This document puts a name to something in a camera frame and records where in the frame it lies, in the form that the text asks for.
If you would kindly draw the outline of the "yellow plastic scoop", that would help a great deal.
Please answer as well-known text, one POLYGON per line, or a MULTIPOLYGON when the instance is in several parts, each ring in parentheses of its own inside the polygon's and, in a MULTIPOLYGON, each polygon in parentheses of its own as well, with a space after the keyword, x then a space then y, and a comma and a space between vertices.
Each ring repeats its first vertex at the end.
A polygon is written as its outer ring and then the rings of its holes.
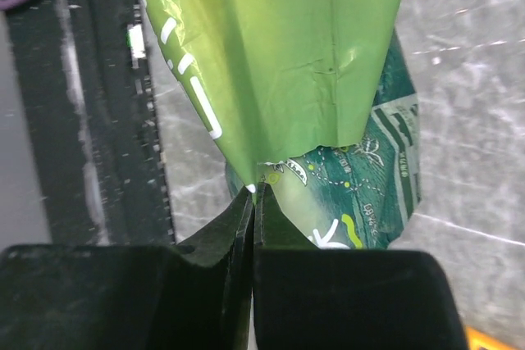
POLYGON ((516 347, 492 338, 470 326, 465 327, 465 333, 468 338, 470 350, 517 350, 516 347))

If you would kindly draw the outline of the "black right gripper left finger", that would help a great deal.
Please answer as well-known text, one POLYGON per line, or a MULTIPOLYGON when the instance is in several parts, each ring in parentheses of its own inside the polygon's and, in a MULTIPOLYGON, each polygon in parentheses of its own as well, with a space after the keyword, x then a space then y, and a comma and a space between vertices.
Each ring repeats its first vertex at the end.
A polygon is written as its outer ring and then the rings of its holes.
POLYGON ((245 349, 253 201, 175 246, 26 244, 1 255, 4 349, 245 349))

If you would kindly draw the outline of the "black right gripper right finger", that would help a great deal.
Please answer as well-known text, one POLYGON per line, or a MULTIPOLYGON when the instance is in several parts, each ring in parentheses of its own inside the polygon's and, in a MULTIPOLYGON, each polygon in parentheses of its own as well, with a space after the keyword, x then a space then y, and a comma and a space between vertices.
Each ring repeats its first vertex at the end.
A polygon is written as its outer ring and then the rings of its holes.
POLYGON ((427 252, 320 249, 260 184, 253 314, 261 349, 465 349, 445 272, 427 252))

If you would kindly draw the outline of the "green litter bag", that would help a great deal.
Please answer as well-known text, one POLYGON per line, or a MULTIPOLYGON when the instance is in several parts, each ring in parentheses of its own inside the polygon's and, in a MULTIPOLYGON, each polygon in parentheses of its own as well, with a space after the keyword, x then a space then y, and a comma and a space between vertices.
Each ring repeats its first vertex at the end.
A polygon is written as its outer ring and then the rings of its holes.
POLYGON ((230 191, 318 248, 387 248, 421 200, 400 1, 143 0, 230 191))

